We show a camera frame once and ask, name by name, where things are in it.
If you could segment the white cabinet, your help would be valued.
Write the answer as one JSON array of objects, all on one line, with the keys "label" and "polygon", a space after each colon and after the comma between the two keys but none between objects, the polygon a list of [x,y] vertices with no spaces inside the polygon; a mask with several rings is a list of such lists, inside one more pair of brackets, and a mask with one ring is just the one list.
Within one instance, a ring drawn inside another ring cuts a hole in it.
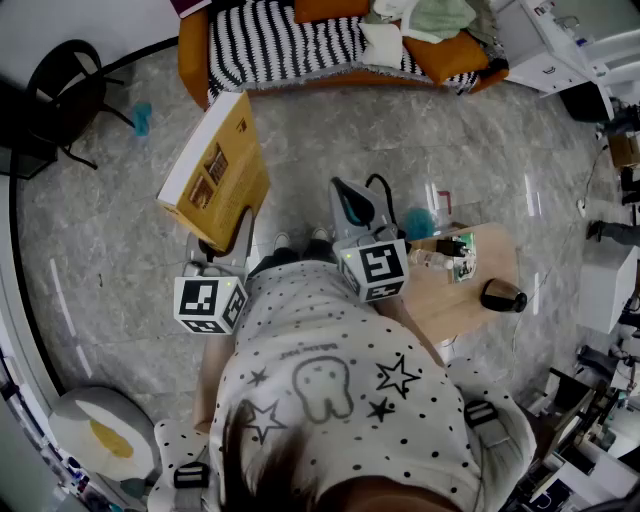
[{"label": "white cabinet", "polygon": [[640,102],[640,0],[496,0],[511,82],[543,95],[593,82]]}]

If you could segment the small orange cushion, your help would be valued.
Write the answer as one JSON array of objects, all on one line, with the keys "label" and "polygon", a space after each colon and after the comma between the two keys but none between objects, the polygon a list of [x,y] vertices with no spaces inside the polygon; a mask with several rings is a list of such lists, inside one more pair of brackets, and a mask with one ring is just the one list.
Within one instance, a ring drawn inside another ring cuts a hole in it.
[{"label": "small orange cushion", "polygon": [[464,31],[437,44],[410,37],[404,37],[403,44],[437,86],[456,75],[482,71],[489,66],[489,59],[481,45]]}]

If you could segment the maroon book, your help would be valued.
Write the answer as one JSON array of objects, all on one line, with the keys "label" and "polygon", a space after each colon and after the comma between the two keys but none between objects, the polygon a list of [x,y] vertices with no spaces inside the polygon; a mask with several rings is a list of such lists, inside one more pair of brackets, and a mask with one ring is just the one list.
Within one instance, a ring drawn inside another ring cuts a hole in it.
[{"label": "maroon book", "polygon": [[169,0],[180,19],[209,6],[212,0]]}]

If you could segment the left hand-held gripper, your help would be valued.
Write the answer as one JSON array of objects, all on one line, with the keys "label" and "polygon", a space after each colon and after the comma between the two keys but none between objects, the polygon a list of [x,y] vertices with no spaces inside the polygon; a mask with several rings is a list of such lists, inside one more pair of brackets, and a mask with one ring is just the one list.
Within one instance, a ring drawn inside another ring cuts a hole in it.
[{"label": "left hand-held gripper", "polygon": [[246,208],[238,224],[233,251],[217,258],[195,234],[186,243],[187,262],[174,280],[173,315],[194,334],[233,334],[248,304],[244,284],[251,253],[254,214]]}]

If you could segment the yellow book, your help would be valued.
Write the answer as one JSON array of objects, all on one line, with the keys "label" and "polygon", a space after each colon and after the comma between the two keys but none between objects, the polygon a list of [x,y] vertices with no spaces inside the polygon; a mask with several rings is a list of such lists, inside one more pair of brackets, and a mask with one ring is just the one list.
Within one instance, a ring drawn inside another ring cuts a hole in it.
[{"label": "yellow book", "polygon": [[225,253],[245,210],[256,214],[270,182],[247,93],[221,93],[204,113],[156,201]]}]

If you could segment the person's black trousers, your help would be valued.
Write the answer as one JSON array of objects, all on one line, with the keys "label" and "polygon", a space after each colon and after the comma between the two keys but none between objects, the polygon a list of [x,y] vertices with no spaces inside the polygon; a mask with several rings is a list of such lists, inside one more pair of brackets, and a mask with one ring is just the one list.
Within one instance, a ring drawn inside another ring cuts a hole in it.
[{"label": "person's black trousers", "polygon": [[271,255],[266,256],[260,261],[249,273],[249,278],[253,278],[260,272],[274,267],[280,268],[287,264],[307,260],[335,263],[336,258],[331,243],[324,239],[312,238],[301,254],[298,254],[290,247],[279,247],[275,249]]}]

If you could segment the grey knitted throw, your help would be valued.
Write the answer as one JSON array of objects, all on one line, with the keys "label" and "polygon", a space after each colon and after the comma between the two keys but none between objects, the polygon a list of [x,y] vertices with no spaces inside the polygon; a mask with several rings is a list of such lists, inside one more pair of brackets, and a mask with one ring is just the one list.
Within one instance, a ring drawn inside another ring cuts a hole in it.
[{"label": "grey knitted throw", "polygon": [[498,24],[489,0],[465,0],[465,2],[475,12],[475,18],[466,27],[466,31],[483,47],[490,68],[508,70],[509,63],[499,40]]}]

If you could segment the wooden table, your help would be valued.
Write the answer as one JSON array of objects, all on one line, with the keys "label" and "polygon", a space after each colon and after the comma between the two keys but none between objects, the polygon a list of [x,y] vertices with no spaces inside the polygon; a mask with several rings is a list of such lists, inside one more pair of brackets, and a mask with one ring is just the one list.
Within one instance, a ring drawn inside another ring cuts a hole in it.
[{"label": "wooden table", "polygon": [[485,223],[458,229],[415,241],[412,246],[433,251],[438,240],[467,233],[474,235],[476,243],[477,269],[472,278],[456,283],[450,271],[410,267],[403,300],[408,313],[434,345],[498,318],[496,312],[484,308],[480,302],[487,281],[499,278],[513,285],[519,283],[515,243],[502,224]]}]

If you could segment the green and white box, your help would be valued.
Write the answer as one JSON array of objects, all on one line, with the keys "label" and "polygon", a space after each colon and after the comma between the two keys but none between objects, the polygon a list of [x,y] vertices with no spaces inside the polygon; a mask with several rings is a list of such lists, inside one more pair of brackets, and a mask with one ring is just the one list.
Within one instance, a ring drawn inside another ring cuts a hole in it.
[{"label": "green and white box", "polygon": [[452,276],[454,283],[471,279],[476,272],[477,251],[474,233],[466,233],[452,238],[460,248],[458,256],[453,257]]}]

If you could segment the black chair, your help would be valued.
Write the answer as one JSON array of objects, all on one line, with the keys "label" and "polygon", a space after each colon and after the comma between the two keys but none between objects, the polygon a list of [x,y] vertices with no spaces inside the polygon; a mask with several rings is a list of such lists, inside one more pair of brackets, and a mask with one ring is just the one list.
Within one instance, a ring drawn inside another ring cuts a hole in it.
[{"label": "black chair", "polygon": [[96,49],[72,39],[52,49],[38,64],[27,87],[27,129],[53,144],[68,158],[92,169],[97,165],[71,152],[100,112],[110,113],[128,126],[134,123],[105,102],[107,86],[124,82],[107,76]]}]

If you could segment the green and white blanket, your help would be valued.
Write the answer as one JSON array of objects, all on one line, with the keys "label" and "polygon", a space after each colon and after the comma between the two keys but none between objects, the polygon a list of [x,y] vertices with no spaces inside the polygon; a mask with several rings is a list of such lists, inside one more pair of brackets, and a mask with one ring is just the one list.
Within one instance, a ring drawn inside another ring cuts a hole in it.
[{"label": "green and white blanket", "polygon": [[438,44],[458,35],[477,17],[465,0],[373,0],[372,11],[399,22],[403,37]]}]

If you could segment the clear plastic bottle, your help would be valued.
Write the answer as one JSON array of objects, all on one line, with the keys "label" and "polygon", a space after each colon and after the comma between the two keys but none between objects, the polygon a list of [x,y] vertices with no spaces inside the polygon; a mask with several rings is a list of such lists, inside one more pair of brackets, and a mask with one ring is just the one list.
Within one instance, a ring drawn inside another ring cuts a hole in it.
[{"label": "clear plastic bottle", "polygon": [[425,249],[413,249],[409,254],[409,263],[435,271],[452,270],[454,266],[451,257]]}]

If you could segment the person's right forearm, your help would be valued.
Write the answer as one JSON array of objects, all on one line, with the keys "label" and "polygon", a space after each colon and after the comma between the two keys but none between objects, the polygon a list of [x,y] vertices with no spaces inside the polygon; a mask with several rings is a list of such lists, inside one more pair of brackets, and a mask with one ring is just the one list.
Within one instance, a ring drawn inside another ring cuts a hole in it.
[{"label": "person's right forearm", "polygon": [[390,318],[408,329],[419,340],[420,344],[429,352],[434,362],[440,367],[445,367],[445,363],[443,362],[440,354],[411,317],[401,297],[395,296],[376,301],[374,308],[381,316]]}]

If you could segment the grey round pouf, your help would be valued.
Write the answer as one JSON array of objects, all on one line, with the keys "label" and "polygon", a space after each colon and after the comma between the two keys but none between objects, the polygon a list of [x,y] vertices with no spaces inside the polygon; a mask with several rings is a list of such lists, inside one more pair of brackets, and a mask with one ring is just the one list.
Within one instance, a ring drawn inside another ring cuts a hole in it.
[{"label": "grey round pouf", "polygon": [[48,423],[59,448],[111,480],[144,479],[159,462],[152,422],[114,390],[74,389],[58,400]]}]

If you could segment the large orange cushion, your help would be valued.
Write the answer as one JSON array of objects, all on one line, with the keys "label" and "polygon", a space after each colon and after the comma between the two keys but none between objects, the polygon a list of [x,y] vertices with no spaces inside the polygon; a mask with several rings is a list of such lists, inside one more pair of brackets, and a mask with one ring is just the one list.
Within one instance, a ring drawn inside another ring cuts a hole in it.
[{"label": "large orange cushion", "polygon": [[294,0],[294,21],[307,23],[365,16],[370,0]]}]

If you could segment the dark metal jug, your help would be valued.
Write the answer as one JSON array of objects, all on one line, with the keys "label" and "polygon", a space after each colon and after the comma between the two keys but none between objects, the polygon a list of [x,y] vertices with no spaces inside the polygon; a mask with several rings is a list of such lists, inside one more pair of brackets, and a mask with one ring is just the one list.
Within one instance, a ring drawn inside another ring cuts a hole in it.
[{"label": "dark metal jug", "polygon": [[516,285],[493,278],[484,285],[480,302],[491,311],[521,313],[527,306],[528,297]]}]

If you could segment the black white patterned book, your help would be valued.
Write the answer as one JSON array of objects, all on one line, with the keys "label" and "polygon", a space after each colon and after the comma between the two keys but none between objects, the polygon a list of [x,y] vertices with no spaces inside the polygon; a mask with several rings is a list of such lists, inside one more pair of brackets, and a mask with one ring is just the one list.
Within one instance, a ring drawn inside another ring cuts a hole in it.
[{"label": "black white patterned book", "polygon": [[[208,97],[288,87],[356,71],[436,85],[404,44],[400,69],[364,65],[366,40],[360,23],[367,22],[354,16],[296,23],[293,6],[278,0],[250,0],[222,10],[208,27]],[[469,90],[482,71],[456,75],[442,85]]]}]

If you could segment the teal fluffy duster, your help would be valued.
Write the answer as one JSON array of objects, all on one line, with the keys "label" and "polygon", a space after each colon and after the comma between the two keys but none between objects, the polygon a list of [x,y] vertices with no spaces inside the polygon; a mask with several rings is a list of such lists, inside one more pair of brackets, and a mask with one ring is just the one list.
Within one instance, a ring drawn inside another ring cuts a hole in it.
[{"label": "teal fluffy duster", "polygon": [[136,103],[133,107],[133,123],[135,134],[138,137],[145,137],[149,134],[149,119],[152,115],[152,107],[148,102]]}]

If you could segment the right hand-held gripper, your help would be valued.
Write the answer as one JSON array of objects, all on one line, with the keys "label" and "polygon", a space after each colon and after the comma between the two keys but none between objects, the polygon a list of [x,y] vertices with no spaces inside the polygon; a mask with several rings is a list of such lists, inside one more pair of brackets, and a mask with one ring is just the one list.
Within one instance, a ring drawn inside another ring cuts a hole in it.
[{"label": "right hand-held gripper", "polygon": [[368,178],[360,185],[332,178],[329,202],[338,269],[358,299],[370,303],[401,295],[409,281],[407,248],[394,237],[398,225],[386,179]]}]

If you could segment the white pillow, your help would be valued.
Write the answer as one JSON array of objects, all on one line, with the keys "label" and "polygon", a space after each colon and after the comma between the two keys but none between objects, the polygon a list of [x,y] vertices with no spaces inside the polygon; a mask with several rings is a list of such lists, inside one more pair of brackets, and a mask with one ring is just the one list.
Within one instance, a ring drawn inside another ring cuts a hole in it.
[{"label": "white pillow", "polygon": [[403,42],[396,25],[360,23],[359,28],[366,40],[361,57],[364,65],[401,68]]}]

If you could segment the person's left forearm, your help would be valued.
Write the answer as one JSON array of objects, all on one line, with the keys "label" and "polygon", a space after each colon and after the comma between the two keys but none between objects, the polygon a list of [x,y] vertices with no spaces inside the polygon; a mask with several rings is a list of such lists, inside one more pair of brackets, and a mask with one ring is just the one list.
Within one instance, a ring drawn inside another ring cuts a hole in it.
[{"label": "person's left forearm", "polygon": [[205,343],[192,408],[192,423],[198,432],[210,431],[224,368],[234,353],[234,335],[211,336]]}]

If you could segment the cardboard box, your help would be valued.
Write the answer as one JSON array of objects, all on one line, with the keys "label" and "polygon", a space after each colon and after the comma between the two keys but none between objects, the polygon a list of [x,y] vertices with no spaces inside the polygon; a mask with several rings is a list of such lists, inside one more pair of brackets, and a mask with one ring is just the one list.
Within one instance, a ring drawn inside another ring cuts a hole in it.
[{"label": "cardboard box", "polygon": [[633,135],[615,135],[608,138],[612,163],[615,168],[636,167],[640,165],[640,144]]}]

